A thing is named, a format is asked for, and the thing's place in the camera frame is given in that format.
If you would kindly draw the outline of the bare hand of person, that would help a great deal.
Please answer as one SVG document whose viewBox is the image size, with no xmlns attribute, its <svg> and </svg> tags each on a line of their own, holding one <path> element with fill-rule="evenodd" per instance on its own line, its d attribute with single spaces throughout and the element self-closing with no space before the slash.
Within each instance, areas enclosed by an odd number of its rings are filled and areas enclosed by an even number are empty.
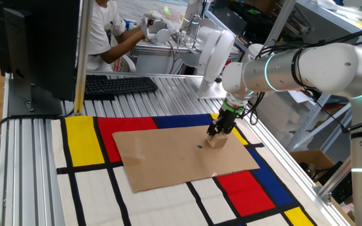
<svg viewBox="0 0 362 226">
<path fill-rule="evenodd" d="M 145 25 L 139 26 L 138 29 L 139 29 L 138 33 L 140 34 L 142 40 L 150 39 L 148 36 L 149 35 L 148 28 Z"/>
</svg>

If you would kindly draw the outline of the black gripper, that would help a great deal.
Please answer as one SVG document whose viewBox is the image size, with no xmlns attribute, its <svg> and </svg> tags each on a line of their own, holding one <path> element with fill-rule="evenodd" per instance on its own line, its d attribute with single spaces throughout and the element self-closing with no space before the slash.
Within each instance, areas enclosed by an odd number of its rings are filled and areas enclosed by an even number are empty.
<svg viewBox="0 0 362 226">
<path fill-rule="evenodd" d="M 223 129 L 225 134 L 230 134 L 236 125 L 235 120 L 238 116 L 239 113 L 221 108 L 219 110 L 219 116 L 216 119 L 217 122 L 209 125 L 207 135 L 211 137 L 215 136 L 217 129 Z"/>
</svg>

